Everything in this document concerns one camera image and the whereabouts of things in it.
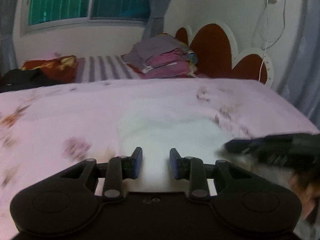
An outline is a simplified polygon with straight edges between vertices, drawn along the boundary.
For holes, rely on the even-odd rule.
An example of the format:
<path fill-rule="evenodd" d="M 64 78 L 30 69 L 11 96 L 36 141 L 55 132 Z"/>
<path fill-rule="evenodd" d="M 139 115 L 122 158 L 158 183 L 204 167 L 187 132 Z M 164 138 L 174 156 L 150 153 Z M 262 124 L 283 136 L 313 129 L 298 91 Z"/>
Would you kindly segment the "person's right hand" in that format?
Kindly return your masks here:
<path fill-rule="evenodd" d="M 301 219 L 306 220 L 316 207 L 316 198 L 319 198 L 319 184 L 308 183 L 304 186 L 301 180 L 301 176 L 294 173 L 289 179 L 289 185 L 302 204 Z"/>

